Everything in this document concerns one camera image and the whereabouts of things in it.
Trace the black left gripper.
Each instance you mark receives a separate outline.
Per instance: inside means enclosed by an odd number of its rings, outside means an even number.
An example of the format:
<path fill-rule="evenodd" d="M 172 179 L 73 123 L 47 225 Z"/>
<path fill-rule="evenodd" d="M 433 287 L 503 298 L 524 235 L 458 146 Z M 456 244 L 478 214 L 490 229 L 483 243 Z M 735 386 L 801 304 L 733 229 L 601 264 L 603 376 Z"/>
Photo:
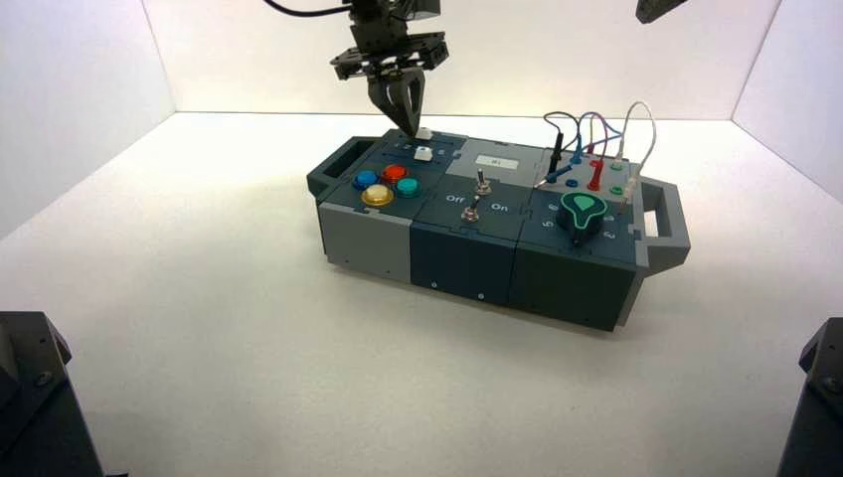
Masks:
<path fill-rule="evenodd" d="M 344 1 L 355 46 L 330 61 L 339 80 L 367 77 L 372 103 L 407 136 L 419 130 L 424 73 L 448 58 L 443 32 L 411 34 L 408 23 L 441 14 L 438 1 Z M 379 77 L 392 70 L 399 75 Z"/>

